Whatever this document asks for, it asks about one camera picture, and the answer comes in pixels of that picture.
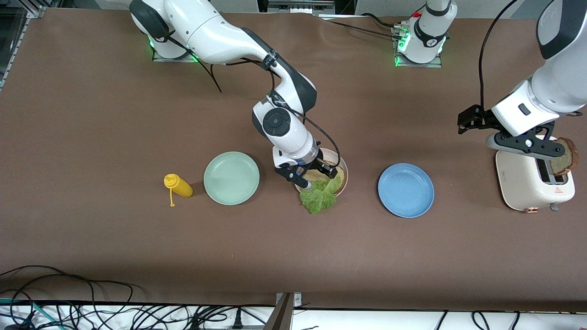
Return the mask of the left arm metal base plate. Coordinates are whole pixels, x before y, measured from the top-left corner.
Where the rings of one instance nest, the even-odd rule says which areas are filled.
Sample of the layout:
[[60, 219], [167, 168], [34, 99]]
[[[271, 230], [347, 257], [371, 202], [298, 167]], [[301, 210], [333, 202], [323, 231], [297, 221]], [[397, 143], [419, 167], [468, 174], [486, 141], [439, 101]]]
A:
[[396, 67], [442, 67], [440, 53], [446, 41], [445, 37], [440, 42], [430, 39], [426, 43], [416, 35], [412, 35], [409, 26], [398, 24], [393, 28], [393, 36], [395, 37], [393, 44]]

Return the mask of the grey metal bracket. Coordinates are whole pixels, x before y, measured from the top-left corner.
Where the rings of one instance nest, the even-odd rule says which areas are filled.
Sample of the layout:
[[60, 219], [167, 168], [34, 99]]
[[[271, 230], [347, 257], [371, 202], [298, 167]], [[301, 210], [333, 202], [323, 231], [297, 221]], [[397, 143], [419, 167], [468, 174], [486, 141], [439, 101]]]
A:
[[263, 330], [291, 330], [294, 307], [302, 305], [301, 292], [279, 292], [273, 309]]

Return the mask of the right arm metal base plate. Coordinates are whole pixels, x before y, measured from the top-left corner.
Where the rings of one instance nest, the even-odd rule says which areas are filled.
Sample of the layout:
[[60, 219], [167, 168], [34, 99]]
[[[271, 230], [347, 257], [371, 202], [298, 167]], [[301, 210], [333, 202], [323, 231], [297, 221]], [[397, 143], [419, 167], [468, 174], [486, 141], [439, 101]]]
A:
[[153, 50], [154, 62], [198, 62], [199, 57], [191, 55], [184, 48], [172, 43], [157, 43], [150, 45]]

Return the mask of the mint green plate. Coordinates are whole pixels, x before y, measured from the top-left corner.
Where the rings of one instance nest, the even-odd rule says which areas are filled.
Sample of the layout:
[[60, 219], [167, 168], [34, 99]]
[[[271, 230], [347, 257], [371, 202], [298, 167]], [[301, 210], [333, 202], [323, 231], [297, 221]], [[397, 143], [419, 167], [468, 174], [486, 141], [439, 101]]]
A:
[[225, 152], [208, 163], [203, 182], [208, 196], [218, 204], [238, 205], [255, 194], [260, 171], [247, 154]]

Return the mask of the beige plate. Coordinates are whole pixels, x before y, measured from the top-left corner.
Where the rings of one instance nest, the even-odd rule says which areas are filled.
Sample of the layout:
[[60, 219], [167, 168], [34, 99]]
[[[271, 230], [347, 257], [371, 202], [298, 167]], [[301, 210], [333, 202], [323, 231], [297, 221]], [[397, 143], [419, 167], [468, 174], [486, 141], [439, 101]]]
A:
[[[338, 161], [338, 154], [335, 151], [330, 150], [330, 149], [326, 149], [326, 148], [321, 148], [321, 152], [323, 154], [324, 161], [327, 161], [331, 164], [336, 164], [336, 162]], [[348, 168], [347, 168], [347, 165], [346, 165], [344, 159], [342, 159], [342, 158], [340, 159], [340, 163], [337, 167], [343, 169], [344, 173], [345, 173], [344, 183], [341, 182], [340, 187], [334, 192], [335, 196], [339, 197], [340, 194], [342, 194], [342, 192], [346, 188], [346, 185], [348, 183], [349, 171], [348, 171]]]

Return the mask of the yellow mustard squeeze bottle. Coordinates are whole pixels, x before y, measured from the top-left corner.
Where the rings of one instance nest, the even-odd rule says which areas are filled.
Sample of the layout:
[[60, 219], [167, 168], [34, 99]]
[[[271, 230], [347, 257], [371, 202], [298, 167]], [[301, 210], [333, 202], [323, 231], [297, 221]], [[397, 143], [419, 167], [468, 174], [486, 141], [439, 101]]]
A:
[[169, 190], [170, 207], [175, 207], [173, 202], [174, 194], [189, 198], [193, 195], [192, 186], [176, 174], [169, 174], [164, 177], [164, 186]]

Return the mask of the dark metal frame equipment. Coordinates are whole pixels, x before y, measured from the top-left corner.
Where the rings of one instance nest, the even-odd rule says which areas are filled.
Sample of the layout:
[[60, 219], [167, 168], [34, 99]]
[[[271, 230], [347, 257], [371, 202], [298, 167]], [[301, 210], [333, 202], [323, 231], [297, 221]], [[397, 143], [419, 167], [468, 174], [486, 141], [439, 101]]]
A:
[[256, 0], [260, 12], [353, 15], [358, 0]]

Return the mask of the brown bread slice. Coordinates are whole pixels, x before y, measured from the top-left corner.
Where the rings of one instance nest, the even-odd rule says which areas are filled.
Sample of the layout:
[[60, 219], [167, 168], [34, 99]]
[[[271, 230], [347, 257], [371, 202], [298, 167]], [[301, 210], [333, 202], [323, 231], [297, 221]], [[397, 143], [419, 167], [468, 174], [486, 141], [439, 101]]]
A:
[[[345, 182], [344, 170], [339, 167], [337, 167], [336, 170], [337, 170], [337, 173], [336, 173], [335, 179], [336, 180], [340, 179], [340, 181], [342, 183], [344, 183]], [[325, 175], [318, 170], [306, 171], [306, 173], [304, 173], [303, 177], [310, 182], [316, 182], [316, 181], [329, 182], [331, 180], [331, 178], [328, 175]]]
[[560, 137], [556, 139], [555, 142], [564, 146], [565, 152], [562, 156], [550, 161], [552, 174], [554, 176], [566, 175], [578, 165], [578, 150], [574, 142], [568, 138]]

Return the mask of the green lettuce leaf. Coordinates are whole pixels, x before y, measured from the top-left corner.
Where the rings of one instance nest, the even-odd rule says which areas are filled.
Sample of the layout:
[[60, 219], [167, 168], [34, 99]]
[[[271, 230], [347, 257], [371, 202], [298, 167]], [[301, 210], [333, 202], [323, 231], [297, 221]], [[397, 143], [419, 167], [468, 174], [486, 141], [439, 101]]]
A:
[[336, 180], [335, 178], [329, 182], [312, 182], [311, 189], [300, 189], [300, 202], [311, 214], [316, 215], [335, 204], [337, 197], [334, 192], [340, 187], [340, 184], [340, 179]]

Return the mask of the aluminium frame rail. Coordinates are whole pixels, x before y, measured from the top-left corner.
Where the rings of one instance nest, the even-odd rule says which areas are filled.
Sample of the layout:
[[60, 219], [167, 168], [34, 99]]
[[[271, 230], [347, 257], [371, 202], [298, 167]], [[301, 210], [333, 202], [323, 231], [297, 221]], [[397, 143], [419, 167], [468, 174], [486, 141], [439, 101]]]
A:
[[0, 91], [31, 21], [42, 17], [48, 7], [51, 3], [46, 0], [0, 0]]

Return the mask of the cream white toaster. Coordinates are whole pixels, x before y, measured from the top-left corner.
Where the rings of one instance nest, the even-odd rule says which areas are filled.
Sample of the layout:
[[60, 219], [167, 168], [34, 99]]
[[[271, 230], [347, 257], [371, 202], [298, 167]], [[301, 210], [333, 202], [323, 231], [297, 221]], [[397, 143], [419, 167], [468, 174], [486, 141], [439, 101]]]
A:
[[520, 154], [498, 151], [496, 170], [505, 204], [517, 211], [536, 213], [541, 208], [553, 212], [575, 195], [571, 170], [554, 176], [551, 159], [535, 159]]

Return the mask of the blue plate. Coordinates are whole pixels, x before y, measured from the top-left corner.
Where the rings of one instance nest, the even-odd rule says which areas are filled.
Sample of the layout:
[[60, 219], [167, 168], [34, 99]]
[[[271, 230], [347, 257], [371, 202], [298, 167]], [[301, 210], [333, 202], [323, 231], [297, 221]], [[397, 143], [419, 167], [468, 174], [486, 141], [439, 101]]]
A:
[[384, 207], [395, 216], [414, 219], [431, 209], [435, 190], [430, 176], [420, 167], [398, 163], [379, 176], [377, 194]]

